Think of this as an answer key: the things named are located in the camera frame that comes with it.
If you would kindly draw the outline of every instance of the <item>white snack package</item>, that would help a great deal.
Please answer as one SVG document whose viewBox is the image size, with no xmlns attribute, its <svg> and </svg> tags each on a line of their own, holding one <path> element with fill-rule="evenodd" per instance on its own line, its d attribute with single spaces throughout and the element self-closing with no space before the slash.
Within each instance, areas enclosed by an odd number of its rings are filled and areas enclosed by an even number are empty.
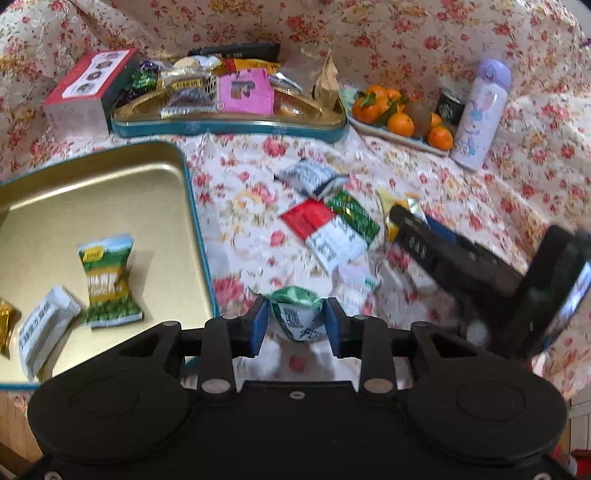
<svg viewBox="0 0 591 480">
<path fill-rule="evenodd" d="M 55 286 L 23 323 L 18 334 L 22 370 L 34 381 L 68 325 L 82 310 L 62 287 Z"/>
<path fill-rule="evenodd" d="M 358 265 L 339 265 L 337 271 L 339 277 L 330 296 L 336 297 L 348 316 L 359 315 L 378 279 Z"/>
<path fill-rule="evenodd" d="M 340 216 L 319 227 L 304 243 L 315 253 L 324 269 L 332 274 L 340 264 L 363 255 L 368 245 Z"/>
<path fill-rule="evenodd" d="M 314 200 L 322 200 L 349 181 L 349 175 L 342 175 L 328 165 L 306 159 L 277 173 L 275 178 Z"/>
</svg>

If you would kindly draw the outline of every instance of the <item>thermos bottle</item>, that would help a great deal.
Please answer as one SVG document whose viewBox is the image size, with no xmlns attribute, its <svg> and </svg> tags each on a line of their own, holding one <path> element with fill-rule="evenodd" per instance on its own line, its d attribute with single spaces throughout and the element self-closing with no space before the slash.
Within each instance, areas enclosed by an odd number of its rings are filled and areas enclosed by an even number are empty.
<svg viewBox="0 0 591 480">
<path fill-rule="evenodd" d="M 471 170 L 482 168 L 510 87 L 511 71 L 505 64 L 482 60 L 450 155 L 460 165 Z"/>
</svg>

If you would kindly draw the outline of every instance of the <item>yellow wrapper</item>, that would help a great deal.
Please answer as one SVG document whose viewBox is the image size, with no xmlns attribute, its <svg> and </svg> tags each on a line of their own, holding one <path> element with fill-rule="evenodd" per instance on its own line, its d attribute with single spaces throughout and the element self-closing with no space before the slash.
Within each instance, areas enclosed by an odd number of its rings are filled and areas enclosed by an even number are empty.
<svg viewBox="0 0 591 480">
<path fill-rule="evenodd" d="M 6 300 L 0 299 L 0 354 L 8 357 L 8 342 L 14 326 L 14 307 Z"/>
<path fill-rule="evenodd" d="M 267 75 L 274 75 L 279 72 L 279 67 L 281 67 L 279 63 L 257 59 L 224 59 L 223 64 L 226 73 L 234 73 L 241 70 L 265 69 Z"/>
<path fill-rule="evenodd" d="M 427 222 L 423 209 L 419 205 L 419 196 L 415 193 L 406 192 L 404 197 L 394 196 L 387 189 L 377 189 L 379 201 L 382 203 L 382 210 L 384 211 L 384 224 L 387 229 L 386 240 L 393 242 L 398 235 L 400 228 L 398 225 L 390 221 L 390 210 L 394 205 L 400 205 L 411 212 L 415 217 L 418 217 L 423 222 Z"/>
</svg>

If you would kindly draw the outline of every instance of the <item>green and white package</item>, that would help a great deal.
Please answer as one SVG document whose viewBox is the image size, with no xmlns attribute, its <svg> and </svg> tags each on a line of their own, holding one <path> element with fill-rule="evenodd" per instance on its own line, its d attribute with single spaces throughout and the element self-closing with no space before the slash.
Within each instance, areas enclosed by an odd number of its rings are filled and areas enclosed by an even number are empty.
<svg viewBox="0 0 591 480">
<path fill-rule="evenodd" d="M 144 318 L 127 282 L 127 259 L 133 244 L 134 239 L 129 235 L 119 235 L 78 245 L 90 297 L 84 320 L 91 328 L 112 327 Z"/>
<path fill-rule="evenodd" d="M 301 287 L 281 288 L 266 298 L 271 302 L 269 325 L 275 322 L 289 340 L 309 342 L 326 337 L 320 315 L 324 299 Z"/>
</svg>

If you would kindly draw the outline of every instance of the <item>wooden floor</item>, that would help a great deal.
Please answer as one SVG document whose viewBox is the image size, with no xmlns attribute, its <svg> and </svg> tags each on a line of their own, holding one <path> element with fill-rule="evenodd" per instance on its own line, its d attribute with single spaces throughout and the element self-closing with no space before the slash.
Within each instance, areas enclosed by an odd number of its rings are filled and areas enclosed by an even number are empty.
<svg viewBox="0 0 591 480">
<path fill-rule="evenodd" d="M 3 392 L 0 392 L 0 443 L 2 444 L 0 445 L 0 463 L 6 467 L 10 462 L 20 462 L 23 459 L 35 462 L 41 457 L 41 450 L 29 428 L 27 419 Z M 16 453 L 20 459 L 2 458 L 10 455 L 7 450 Z"/>
</svg>

